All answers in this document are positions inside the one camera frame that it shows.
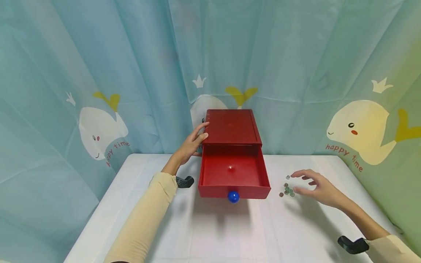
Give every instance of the hand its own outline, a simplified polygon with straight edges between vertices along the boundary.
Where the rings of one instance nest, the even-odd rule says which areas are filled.
[[[195,130],[187,136],[187,139],[183,142],[181,147],[174,153],[174,157],[180,161],[180,164],[185,164],[191,156],[201,156],[200,153],[196,152],[203,140],[208,137],[207,133],[198,134],[199,131],[207,126],[209,122],[200,124]]]
[[[313,170],[296,171],[291,177],[297,178],[303,176],[303,180],[313,179],[309,185],[316,185],[316,189],[308,190],[301,187],[294,187],[294,192],[312,197],[318,202],[334,208],[341,209],[345,207],[350,199],[339,191],[333,184],[326,179],[323,175],[316,173]]]

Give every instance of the blue ball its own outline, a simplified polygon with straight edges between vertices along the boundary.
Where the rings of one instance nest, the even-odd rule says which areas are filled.
[[[231,191],[228,193],[228,200],[231,203],[236,204],[240,200],[240,195],[236,191]]]

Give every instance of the white table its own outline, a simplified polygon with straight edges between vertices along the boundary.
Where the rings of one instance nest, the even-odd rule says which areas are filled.
[[[126,218],[169,154],[132,154],[70,251],[66,263],[102,263]],[[200,198],[197,182],[200,158],[192,157],[178,176],[195,178],[189,189],[179,189],[162,221],[147,262],[189,263],[331,263],[371,262],[367,255],[347,254],[337,244],[341,235],[362,237],[344,214],[311,199],[279,197],[284,183],[304,186],[286,175],[313,169],[358,203],[386,230],[399,236],[365,189],[336,156],[265,155],[272,187],[265,200]]]

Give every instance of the cartoon whale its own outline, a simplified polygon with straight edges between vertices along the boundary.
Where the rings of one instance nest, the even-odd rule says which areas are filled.
[[[228,109],[217,97],[211,95],[200,95],[190,109],[193,127],[205,122],[208,109]]]
[[[241,109],[244,102],[253,96],[257,90],[257,88],[249,88],[243,94],[236,87],[227,87],[225,89],[228,94],[234,97],[238,105],[237,109]],[[214,96],[205,94],[200,95],[190,109],[193,127],[197,127],[200,123],[205,122],[208,109],[228,109],[228,107],[220,99]]]
[[[101,92],[94,93],[114,110],[116,120],[106,111],[83,107],[79,116],[79,131],[82,143],[95,160],[105,159],[105,151],[115,139],[128,135],[128,129],[117,112],[120,95],[113,94],[108,100]]]
[[[353,101],[333,116],[327,136],[353,148],[366,163],[378,165],[398,142],[421,137],[421,127],[408,128],[408,114],[404,109],[399,109],[398,115],[395,139],[382,145],[389,112],[374,101]]]

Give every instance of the teal curtain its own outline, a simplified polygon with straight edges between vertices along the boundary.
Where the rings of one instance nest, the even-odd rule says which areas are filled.
[[[0,260],[62,262],[125,158],[174,152],[208,108],[252,109],[266,154],[340,156],[420,251],[420,13],[0,0]]]

